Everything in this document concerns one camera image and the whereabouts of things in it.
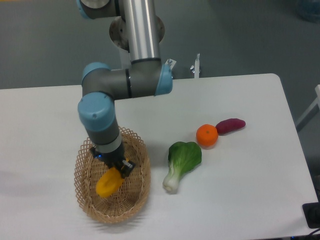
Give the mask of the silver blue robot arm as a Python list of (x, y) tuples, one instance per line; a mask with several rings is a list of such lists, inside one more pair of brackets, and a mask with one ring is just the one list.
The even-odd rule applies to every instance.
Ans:
[(101, 62), (88, 64), (82, 73), (77, 110), (93, 143), (92, 156), (126, 178), (135, 164), (125, 159), (115, 101), (165, 95), (173, 88), (171, 68), (161, 61), (155, 5), (152, 0), (79, 0), (77, 7), (88, 19), (124, 20), (130, 67), (112, 70)]

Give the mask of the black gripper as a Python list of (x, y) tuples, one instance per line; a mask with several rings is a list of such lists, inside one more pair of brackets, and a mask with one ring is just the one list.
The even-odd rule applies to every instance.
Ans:
[(111, 152), (102, 152), (98, 147), (95, 148), (94, 146), (89, 150), (93, 158), (97, 158), (109, 168), (115, 167), (119, 171), (121, 178), (127, 178), (136, 166), (131, 160), (125, 160), (123, 144), (120, 144), (117, 149)]

